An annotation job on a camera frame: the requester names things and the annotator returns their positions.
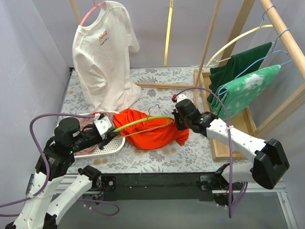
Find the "green hanger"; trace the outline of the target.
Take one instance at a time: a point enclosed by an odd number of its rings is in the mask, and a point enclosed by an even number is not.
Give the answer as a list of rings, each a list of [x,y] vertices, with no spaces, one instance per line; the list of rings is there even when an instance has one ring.
[[[155,119],[166,119],[166,123],[162,126],[159,126],[159,127],[164,127],[164,126],[167,126],[169,125],[170,123],[173,123],[174,122],[174,119],[171,118],[171,117],[168,117],[168,116],[162,116],[162,115],[155,115],[155,116],[151,116],[151,109],[153,107],[158,107],[160,108],[160,105],[159,104],[155,104],[153,106],[151,106],[149,109],[148,109],[148,116],[146,118],[142,118],[142,119],[139,119],[139,120],[136,120],[136,121],[133,121],[131,123],[128,123],[128,124],[125,124],[121,127],[118,127],[114,130],[112,130],[112,132],[114,133],[119,133],[121,130],[124,130],[126,129],[127,127],[130,127],[130,126],[134,126],[136,124],[139,124],[139,123],[142,123],[142,122],[147,122],[147,121],[151,121],[151,120],[155,120]]]

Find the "orange t shirt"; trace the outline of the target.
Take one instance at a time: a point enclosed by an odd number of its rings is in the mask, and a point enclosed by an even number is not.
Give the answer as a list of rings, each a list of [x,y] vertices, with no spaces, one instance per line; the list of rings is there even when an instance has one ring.
[[[114,114],[112,119],[115,127],[118,128],[147,116],[146,113],[128,108],[119,114]],[[121,130],[120,134],[139,150],[159,149],[174,141],[182,146],[189,138],[189,129],[178,131],[175,121],[159,127],[166,121],[166,119],[155,119],[142,122]]]

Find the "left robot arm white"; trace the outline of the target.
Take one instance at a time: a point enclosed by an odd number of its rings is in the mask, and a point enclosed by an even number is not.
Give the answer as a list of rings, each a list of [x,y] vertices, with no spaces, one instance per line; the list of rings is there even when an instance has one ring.
[[[8,229],[55,229],[63,215],[88,190],[101,191],[102,174],[92,166],[78,170],[76,179],[53,199],[58,185],[74,163],[74,154],[94,145],[103,148],[115,136],[115,127],[103,113],[91,116],[81,128],[80,115],[63,118],[54,130],[35,167],[34,181],[18,217]]]

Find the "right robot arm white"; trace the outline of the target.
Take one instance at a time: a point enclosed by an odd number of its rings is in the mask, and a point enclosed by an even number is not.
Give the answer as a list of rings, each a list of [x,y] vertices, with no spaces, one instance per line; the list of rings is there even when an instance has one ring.
[[[250,136],[226,123],[210,112],[201,113],[185,96],[174,99],[173,115],[178,130],[191,129],[207,138],[215,139],[243,154],[247,164],[222,166],[216,185],[220,189],[228,189],[236,182],[255,182],[266,189],[273,189],[290,165],[282,144],[272,138],[265,141]]]

